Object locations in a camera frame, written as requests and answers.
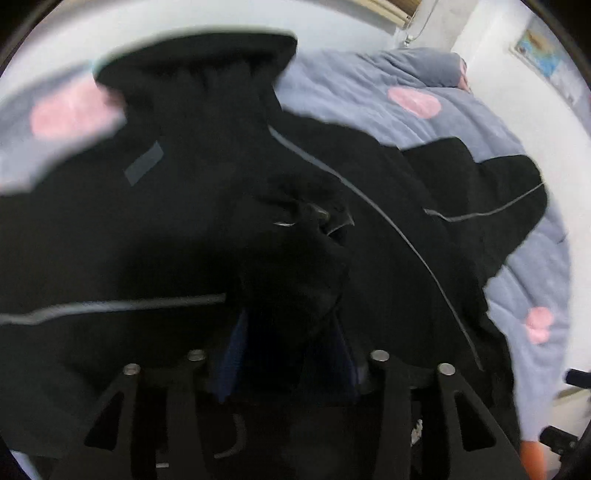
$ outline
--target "orange object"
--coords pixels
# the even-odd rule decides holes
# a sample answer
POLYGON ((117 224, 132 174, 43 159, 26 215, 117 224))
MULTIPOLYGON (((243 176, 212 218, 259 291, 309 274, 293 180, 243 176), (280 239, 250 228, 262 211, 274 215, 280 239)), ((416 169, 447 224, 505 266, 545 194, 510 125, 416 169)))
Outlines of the orange object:
POLYGON ((521 442, 519 456, 531 480, 546 480, 546 464, 541 443, 521 442))

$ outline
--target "gray blanket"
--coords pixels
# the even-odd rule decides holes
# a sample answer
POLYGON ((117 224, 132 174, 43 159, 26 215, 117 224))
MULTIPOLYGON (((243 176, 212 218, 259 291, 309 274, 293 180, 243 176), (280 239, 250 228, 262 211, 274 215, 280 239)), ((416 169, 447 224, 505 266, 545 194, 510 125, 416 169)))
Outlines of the gray blanket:
MULTIPOLYGON (((285 108, 364 130, 384 144, 409 148, 459 137, 476 161, 523 153, 503 122, 469 92, 462 62, 429 49, 363 56, 299 54, 277 85, 285 108)), ((32 86, 0 108, 0 195, 32 188, 59 162, 113 133, 122 116, 96 132, 40 138, 31 112, 48 96, 87 76, 89 68, 32 86)), ((570 263, 554 202, 487 288, 491 319, 506 334, 515 371, 522 437, 535 440, 548 413, 566 351, 570 263)))

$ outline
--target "cable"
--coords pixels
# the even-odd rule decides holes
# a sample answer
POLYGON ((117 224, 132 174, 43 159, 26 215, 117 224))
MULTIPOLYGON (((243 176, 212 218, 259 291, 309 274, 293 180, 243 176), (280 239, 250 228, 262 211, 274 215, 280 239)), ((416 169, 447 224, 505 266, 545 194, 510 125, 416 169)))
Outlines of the cable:
POLYGON ((438 4, 439 4, 439 0, 435 0, 433 2, 433 6, 431 7, 431 11, 429 12, 429 14, 427 16, 427 19, 425 20, 425 23, 423 24, 421 31, 416 36, 407 35, 407 37, 404 39, 404 46, 405 47, 408 47, 412 42, 414 42, 418 37, 421 36, 423 31, 425 30, 425 27, 429 23, 429 20, 431 19, 431 15, 433 15, 433 12, 435 11, 435 8, 437 7, 438 4))

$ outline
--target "black frame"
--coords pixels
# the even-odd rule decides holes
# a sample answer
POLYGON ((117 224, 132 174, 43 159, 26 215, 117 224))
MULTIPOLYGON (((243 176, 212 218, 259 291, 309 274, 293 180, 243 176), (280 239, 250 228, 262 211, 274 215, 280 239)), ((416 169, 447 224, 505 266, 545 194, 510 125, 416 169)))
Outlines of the black frame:
MULTIPOLYGON (((588 15, 585 14, 589 13, 589 0, 522 0, 522 2, 550 27, 574 60, 587 84, 591 86, 591 30, 587 25, 588 15)), ((0 7, 0 76, 33 28, 59 3, 61 0, 4 0, 0 7)), ((27 476, 20 470, 14 459, 3 458, 2 452, 6 451, 0 437, 0 476, 27 480, 27 476)), ((561 480, 583 478, 579 476, 582 472, 575 463, 586 463, 591 458, 591 424, 581 438, 576 453, 577 455, 573 455, 572 462, 563 465, 559 473, 561 480)))

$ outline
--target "poster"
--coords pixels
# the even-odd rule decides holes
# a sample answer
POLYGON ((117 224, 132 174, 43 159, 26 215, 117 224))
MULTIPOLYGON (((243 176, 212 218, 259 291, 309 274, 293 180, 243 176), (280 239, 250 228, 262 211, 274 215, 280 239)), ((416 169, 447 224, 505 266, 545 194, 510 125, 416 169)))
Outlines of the poster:
POLYGON ((534 16, 514 50, 556 88, 591 136, 591 91, 548 26, 534 16))

